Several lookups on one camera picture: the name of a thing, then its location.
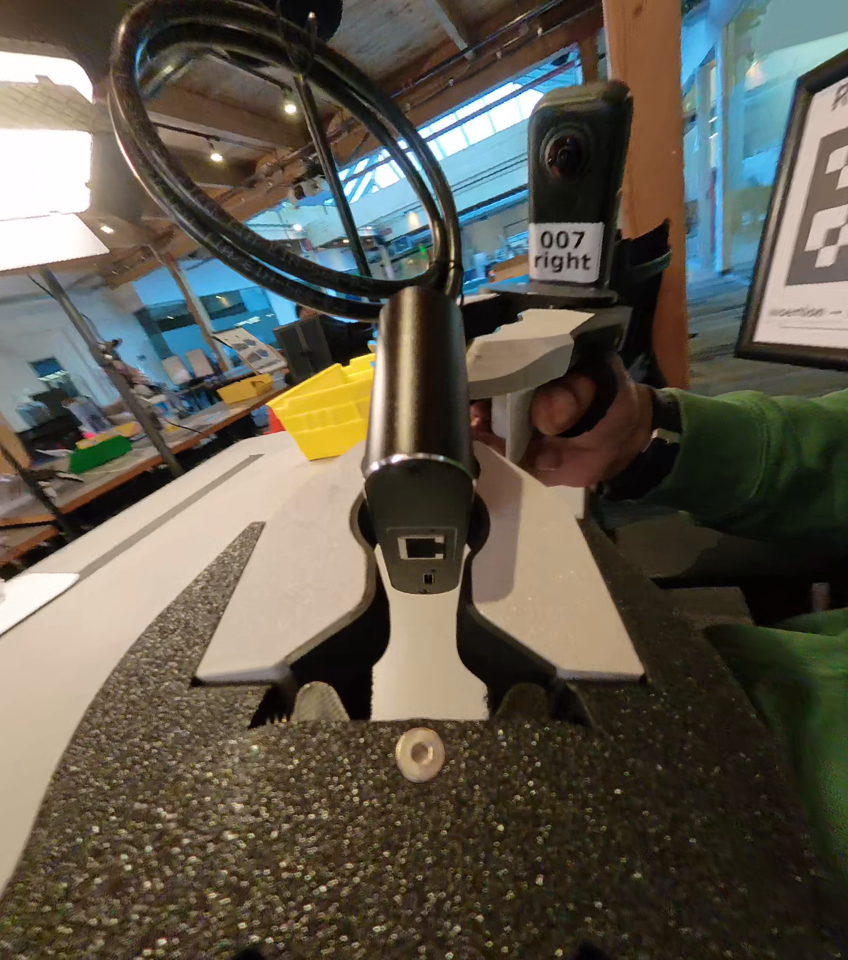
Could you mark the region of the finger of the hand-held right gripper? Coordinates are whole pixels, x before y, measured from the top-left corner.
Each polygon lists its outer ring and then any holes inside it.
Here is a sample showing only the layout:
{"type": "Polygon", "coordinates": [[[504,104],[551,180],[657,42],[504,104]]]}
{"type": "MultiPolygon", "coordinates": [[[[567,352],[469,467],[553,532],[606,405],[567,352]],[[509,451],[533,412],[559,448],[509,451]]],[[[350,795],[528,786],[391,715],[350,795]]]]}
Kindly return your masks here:
{"type": "Polygon", "coordinates": [[[466,351],[470,400],[537,389],[562,377],[577,341],[602,329],[598,312],[531,308],[511,323],[476,337],[466,351]]]}

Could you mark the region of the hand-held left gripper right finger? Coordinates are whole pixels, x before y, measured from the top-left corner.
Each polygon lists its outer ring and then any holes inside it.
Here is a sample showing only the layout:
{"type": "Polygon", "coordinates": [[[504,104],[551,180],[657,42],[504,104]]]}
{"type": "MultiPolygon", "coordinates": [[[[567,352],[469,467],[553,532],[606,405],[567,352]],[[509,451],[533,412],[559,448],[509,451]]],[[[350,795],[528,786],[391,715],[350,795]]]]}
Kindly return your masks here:
{"type": "Polygon", "coordinates": [[[574,510],[493,449],[475,453],[462,676],[475,689],[641,682],[645,668],[574,510]]]}

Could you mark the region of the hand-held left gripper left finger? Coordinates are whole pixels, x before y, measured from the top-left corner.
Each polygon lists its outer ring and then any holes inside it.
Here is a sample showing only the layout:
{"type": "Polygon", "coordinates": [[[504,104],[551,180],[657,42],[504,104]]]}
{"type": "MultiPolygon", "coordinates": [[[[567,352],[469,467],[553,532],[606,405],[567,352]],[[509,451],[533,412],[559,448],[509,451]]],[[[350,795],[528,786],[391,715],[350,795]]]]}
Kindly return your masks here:
{"type": "Polygon", "coordinates": [[[323,466],[264,522],[194,678],[202,686],[370,674],[388,640],[373,550],[357,521],[362,450],[323,466]]]}

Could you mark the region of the black ethernet adapter hub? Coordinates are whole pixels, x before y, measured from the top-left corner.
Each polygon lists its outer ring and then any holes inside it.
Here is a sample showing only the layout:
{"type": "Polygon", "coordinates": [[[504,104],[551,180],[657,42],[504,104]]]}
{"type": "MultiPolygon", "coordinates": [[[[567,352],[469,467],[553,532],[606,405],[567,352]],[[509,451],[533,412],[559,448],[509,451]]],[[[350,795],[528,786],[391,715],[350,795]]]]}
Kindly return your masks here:
{"type": "Polygon", "coordinates": [[[361,472],[394,590],[456,590],[480,468],[469,425],[464,321],[453,297],[410,286],[382,307],[361,472]]]}

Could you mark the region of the yellow plastic bin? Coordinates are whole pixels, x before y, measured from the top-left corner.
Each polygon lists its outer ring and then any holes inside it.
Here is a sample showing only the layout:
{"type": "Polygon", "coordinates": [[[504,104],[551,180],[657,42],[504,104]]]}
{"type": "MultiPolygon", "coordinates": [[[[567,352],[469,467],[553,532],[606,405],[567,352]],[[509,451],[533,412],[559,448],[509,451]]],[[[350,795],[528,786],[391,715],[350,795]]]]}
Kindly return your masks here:
{"type": "Polygon", "coordinates": [[[345,454],[368,436],[375,354],[334,364],[267,402],[308,461],[345,454]]]}

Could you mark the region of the person's right hand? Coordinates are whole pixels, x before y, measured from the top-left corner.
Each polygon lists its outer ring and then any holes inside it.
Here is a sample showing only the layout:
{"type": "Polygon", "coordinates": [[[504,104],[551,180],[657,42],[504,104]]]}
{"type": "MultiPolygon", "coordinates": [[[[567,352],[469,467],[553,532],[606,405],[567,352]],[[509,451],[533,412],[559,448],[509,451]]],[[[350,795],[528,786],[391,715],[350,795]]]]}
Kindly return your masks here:
{"type": "Polygon", "coordinates": [[[594,489],[610,481],[651,441],[654,395],[651,387],[634,382],[615,354],[569,370],[532,394],[531,436],[520,468],[549,487],[594,489]],[[613,374],[617,392],[591,430],[566,437],[598,395],[593,373],[613,374]]]}

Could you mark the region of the wooden work table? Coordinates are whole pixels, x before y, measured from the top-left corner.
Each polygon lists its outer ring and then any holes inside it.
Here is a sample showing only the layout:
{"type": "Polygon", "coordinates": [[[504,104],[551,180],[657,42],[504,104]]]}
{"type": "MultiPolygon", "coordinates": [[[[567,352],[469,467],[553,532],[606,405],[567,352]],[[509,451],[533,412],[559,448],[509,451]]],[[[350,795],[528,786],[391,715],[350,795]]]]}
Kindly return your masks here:
{"type": "MultiPolygon", "coordinates": [[[[261,431],[266,404],[284,391],[277,382],[267,393],[236,404],[217,403],[186,417],[169,433],[169,446],[185,472],[261,431]]],[[[147,442],[109,462],[73,476],[55,475],[46,490],[53,513],[27,490],[0,505],[0,572],[23,570],[36,551],[50,551],[110,520],[173,481],[169,468],[147,442]]]]}

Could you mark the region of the yellow box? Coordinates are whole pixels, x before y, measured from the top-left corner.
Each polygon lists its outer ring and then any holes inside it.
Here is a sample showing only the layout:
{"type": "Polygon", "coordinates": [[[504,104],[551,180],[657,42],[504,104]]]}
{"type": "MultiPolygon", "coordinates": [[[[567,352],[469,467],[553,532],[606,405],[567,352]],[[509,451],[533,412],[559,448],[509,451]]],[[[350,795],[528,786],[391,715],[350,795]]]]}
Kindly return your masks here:
{"type": "Polygon", "coordinates": [[[254,374],[220,386],[217,396],[221,402],[235,405],[268,395],[274,389],[274,378],[267,373],[254,374]]]}

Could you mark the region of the green box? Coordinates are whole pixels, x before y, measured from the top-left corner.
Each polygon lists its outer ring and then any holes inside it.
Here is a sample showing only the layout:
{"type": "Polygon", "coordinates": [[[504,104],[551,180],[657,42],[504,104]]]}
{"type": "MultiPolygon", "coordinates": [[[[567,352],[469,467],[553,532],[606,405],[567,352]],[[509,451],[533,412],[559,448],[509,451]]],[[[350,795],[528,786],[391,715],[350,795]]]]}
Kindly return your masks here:
{"type": "Polygon", "coordinates": [[[70,452],[67,472],[81,476],[127,456],[132,451],[132,442],[124,435],[89,440],[86,445],[78,446],[70,452]]]}

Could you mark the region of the white sign board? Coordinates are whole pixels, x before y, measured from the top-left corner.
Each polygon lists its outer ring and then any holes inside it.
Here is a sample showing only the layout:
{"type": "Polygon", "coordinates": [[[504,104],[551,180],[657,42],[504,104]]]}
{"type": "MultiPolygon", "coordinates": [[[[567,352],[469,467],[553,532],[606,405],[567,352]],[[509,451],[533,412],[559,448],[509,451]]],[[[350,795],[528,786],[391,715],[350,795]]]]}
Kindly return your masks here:
{"type": "Polygon", "coordinates": [[[286,367],[283,354],[274,346],[261,341],[246,327],[235,327],[214,334],[215,338],[233,350],[242,364],[259,374],[286,367]]]}

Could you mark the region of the framed printed tag board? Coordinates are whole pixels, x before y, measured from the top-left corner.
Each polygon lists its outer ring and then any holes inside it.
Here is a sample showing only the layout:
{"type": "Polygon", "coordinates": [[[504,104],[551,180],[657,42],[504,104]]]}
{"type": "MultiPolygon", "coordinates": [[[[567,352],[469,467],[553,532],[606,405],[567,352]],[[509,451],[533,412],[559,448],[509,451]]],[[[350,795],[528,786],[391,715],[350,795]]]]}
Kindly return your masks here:
{"type": "Polygon", "coordinates": [[[734,354],[848,371],[848,48],[795,82],[734,354]]]}

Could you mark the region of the bright ceiling light panel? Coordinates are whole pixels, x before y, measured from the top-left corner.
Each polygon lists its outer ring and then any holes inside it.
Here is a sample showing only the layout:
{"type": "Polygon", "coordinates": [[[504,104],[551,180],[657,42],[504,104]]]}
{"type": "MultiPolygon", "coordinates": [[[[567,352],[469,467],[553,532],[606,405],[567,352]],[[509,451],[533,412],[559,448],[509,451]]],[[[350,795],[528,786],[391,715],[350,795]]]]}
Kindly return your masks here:
{"type": "Polygon", "coordinates": [[[85,221],[103,132],[77,61],[52,46],[0,41],[0,274],[108,253],[85,221]]]}

